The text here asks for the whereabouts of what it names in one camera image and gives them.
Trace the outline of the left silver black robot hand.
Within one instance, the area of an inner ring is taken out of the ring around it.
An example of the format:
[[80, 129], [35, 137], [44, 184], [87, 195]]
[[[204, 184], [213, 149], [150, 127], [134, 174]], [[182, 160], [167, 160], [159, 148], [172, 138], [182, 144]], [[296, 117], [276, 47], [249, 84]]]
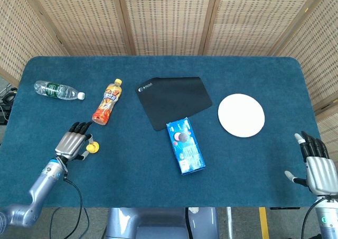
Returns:
[[86, 134], [91, 124], [92, 122], [75, 122], [55, 148], [55, 155], [64, 162], [65, 160], [84, 160], [89, 155], [89, 151], [84, 151], [82, 154], [79, 152], [86, 141], [92, 140], [92, 135]]

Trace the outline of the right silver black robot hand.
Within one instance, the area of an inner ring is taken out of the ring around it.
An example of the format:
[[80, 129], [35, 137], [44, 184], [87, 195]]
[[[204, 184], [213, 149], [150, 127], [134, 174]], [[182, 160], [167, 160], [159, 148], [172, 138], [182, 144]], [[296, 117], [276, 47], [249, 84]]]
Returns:
[[306, 178], [296, 177], [287, 170], [285, 176], [291, 182], [307, 187], [316, 196], [336, 196], [337, 170], [324, 142], [304, 131], [294, 134], [294, 137], [301, 149]]

